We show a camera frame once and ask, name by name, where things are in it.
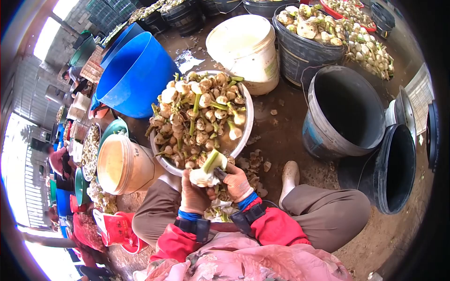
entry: white plastic crate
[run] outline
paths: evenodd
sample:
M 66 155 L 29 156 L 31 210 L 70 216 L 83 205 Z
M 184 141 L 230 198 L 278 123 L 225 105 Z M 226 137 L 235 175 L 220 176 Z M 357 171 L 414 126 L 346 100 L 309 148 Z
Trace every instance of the white plastic crate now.
M 427 129 L 428 104 L 434 100 L 430 72 L 425 63 L 406 85 L 405 91 L 413 106 L 417 135 L 420 135 Z

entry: hand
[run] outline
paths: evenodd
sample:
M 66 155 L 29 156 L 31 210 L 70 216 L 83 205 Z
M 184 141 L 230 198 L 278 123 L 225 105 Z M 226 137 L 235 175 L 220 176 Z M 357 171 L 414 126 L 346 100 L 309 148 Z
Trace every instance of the hand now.
M 189 170 L 183 171 L 181 187 L 180 210 L 186 213 L 203 215 L 205 210 L 211 205 L 211 200 L 208 196 L 212 197 L 212 194 L 215 196 L 214 189 L 209 188 L 206 192 L 204 188 L 192 185 L 191 181 L 189 181 Z
M 224 183 L 228 184 L 228 193 L 235 203 L 239 203 L 250 194 L 253 188 L 250 186 L 242 169 L 228 163 L 226 166 L 228 175 L 224 179 Z

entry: wet floor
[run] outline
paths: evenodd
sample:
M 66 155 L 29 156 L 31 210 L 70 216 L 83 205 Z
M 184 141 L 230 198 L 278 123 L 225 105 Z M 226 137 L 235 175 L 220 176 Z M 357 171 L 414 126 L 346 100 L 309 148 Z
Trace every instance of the wet floor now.
M 209 32 L 222 21 L 245 14 L 244 9 L 236 9 L 232 15 L 218 15 L 208 19 L 207 24 L 200 32 L 190 37 L 181 38 L 175 30 L 169 30 L 156 38 L 175 60 L 183 63 L 196 59 L 202 61 L 192 67 L 194 71 L 220 70 L 221 65 L 213 61 L 208 55 L 205 46 L 205 38 Z M 400 85 L 406 86 L 420 68 L 421 56 L 417 51 L 405 50 L 408 44 L 406 36 L 392 37 L 383 40 L 389 54 L 395 59 L 396 73 L 391 81 L 381 81 L 355 63 L 346 66 L 359 72 L 376 89 L 384 108 L 398 94 Z M 326 189 L 339 189 L 336 167 L 338 162 L 321 162 L 307 154 L 302 144 L 302 125 L 307 111 L 306 99 L 301 89 L 288 84 L 280 79 L 278 86 L 265 96 L 253 97 L 255 119 L 252 136 L 261 138 L 255 143 L 244 148 L 241 155 L 249 157 L 249 153 L 261 149 L 264 161 L 272 163 L 271 169 L 264 172 L 260 169 L 260 181 L 269 192 L 265 199 L 278 203 L 281 194 L 281 173 L 284 164 L 289 160 L 298 163 L 301 171 L 301 183 Z M 271 110 L 276 109 L 277 115 L 272 115 Z M 131 133 L 141 145 L 150 147 L 150 142 L 144 137 L 147 129 L 147 120 L 135 120 L 124 117 Z M 369 272 L 379 269 L 388 270 L 385 263 L 395 264 L 404 254 L 408 242 L 412 239 L 419 221 L 425 211 L 428 201 L 429 188 L 432 183 L 432 174 L 427 169 L 425 144 L 417 147 L 416 181 L 413 192 L 406 207 L 396 215 L 380 214 L 376 208 L 372 208 L 371 218 L 364 230 L 347 245 L 334 254 L 343 261 L 346 268 L 351 271 L 354 280 L 366 280 Z M 125 212 L 135 212 L 144 198 L 144 194 L 135 193 L 127 196 L 119 196 L 118 208 Z M 153 249 L 146 249 L 136 255 L 127 254 L 119 246 L 110 247 L 109 256 L 115 269 L 123 279 L 132 280 L 134 270 L 142 270 L 146 267 L 148 258 Z

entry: window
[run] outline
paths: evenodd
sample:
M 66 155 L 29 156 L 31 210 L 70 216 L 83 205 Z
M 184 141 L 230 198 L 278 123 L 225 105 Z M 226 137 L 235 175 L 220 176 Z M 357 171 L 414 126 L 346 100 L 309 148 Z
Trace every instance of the window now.
M 53 13 L 62 19 L 66 19 L 78 1 L 79 0 L 59 0 L 53 8 Z M 47 56 L 53 39 L 55 38 L 60 26 L 61 25 L 52 18 L 48 18 L 45 22 L 33 52 L 33 54 L 41 61 L 45 60 L 45 57 Z

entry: gray shirt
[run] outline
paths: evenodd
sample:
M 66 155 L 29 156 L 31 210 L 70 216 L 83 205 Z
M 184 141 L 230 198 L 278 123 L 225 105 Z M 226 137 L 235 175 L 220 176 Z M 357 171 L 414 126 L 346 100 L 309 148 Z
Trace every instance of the gray shirt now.
M 74 82 L 75 82 L 75 80 L 79 79 L 82 68 L 83 67 L 71 67 L 71 68 L 69 68 L 69 77 L 70 77 L 70 79 L 72 79 Z

